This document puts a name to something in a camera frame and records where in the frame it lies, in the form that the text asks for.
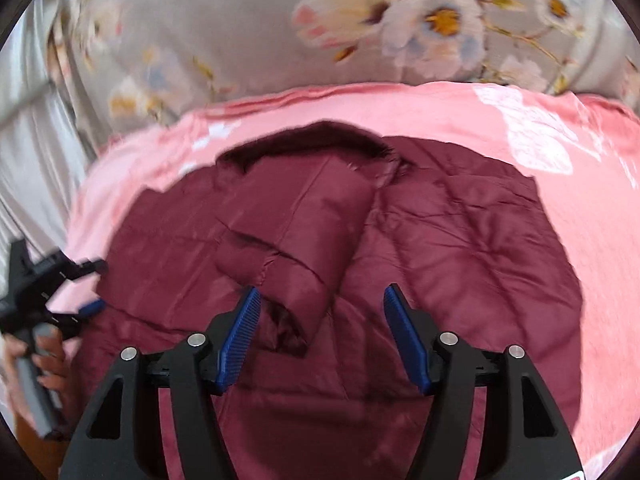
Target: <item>maroon fabric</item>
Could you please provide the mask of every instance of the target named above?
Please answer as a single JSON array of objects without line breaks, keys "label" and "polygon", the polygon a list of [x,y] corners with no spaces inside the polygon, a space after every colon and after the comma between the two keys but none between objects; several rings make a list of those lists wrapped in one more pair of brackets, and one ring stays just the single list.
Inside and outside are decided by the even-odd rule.
[{"label": "maroon fabric", "polygon": [[[84,392],[121,348],[165,349],[255,285],[263,314],[239,383],[214,404],[239,478],[404,478],[430,400],[382,311],[415,308],[480,348],[527,349],[567,423],[580,401],[580,286],[536,184],[457,146],[312,124],[145,191],[112,241],[109,304],[84,333]],[[478,394],[463,478],[482,428]],[[180,474],[162,394],[168,466]]]}]

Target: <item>floral bedsheet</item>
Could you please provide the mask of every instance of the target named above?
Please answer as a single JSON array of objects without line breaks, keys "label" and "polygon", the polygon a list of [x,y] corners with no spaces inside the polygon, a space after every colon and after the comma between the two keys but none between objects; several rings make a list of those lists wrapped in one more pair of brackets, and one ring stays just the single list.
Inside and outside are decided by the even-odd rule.
[{"label": "floral bedsheet", "polygon": [[50,72],[95,146],[113,130],[297,86],[493,82],[635,107],[610,0],[65,0]]}]

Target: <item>pink blanket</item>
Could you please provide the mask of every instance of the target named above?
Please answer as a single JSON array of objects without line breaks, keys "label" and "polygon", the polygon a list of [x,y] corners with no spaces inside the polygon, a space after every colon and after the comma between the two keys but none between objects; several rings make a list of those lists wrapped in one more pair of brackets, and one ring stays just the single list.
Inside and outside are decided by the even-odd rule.
[{"label": "pink blanket", "polygon": [[[321,119],[386,135],[455,142],[536,177],[584,294],[582,405],[574,439],[587,478],[610,462],[640,416],[640,121],[594,96],[430,83],[308,88],[197,110],[175,126],[114,142],[92,167],[68,229],[69,257],[105,256],[145,187],[165,190],[232,145]],[[77,310],[95,278],[52,302]]]}]

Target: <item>human hand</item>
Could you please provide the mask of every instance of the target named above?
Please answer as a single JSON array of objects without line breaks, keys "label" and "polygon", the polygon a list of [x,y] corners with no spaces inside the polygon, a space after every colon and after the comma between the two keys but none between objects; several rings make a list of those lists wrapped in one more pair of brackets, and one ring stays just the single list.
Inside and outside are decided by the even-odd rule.
[{"label": "human hand", "polygon": [[[45,388],[60,395],[63,414],[70,422],[75,419],[75,417],[71,416],[75,412],[75,402],[69,378],[69,366],[62,346],[62,334],[60,330],[52,327],[50,336],[38,336],[36,342],[42,350],[49,353],[49,355],[31,355],[33,363],[43,372],[46,372],[46,374],[38,377],[37,380]],[[15,366],[15,360],[23,357],[26,351],[26,343],[12,335],[4,336],[4,369],[10,405],[17,415],[21,416],[35,429],[33,415],[24,397]]]}]

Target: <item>metal pin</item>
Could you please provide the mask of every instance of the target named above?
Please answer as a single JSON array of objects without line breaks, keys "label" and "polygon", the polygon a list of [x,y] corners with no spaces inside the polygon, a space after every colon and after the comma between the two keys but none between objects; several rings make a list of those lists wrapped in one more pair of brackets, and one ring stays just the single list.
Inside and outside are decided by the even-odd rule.
[{"label": "metal pin", "polygon": [[447,346],[453,346],[458,342],[458,336],[453,332],[443,332],[440,334],[440,341]]},{"label": "metal pin", "polygon": [[120,352],[120,357],[124,361],[131,361],[136,355],[138,355],[138,351],[133,346],[129,346]]},{"label": "metal pin", "polygon": [[509,354],[516,359],[522,359],[524,357],[524,348],[518,345],[511,345],[509,347]]},{"label": "metal pin", "polygon": [[205,336],[204,334],[195,333],[189,336],[189,338],[187,339],[187,343],[189,343],[189,346],[200,346],[204,344],[206,340],[207,336]]}]

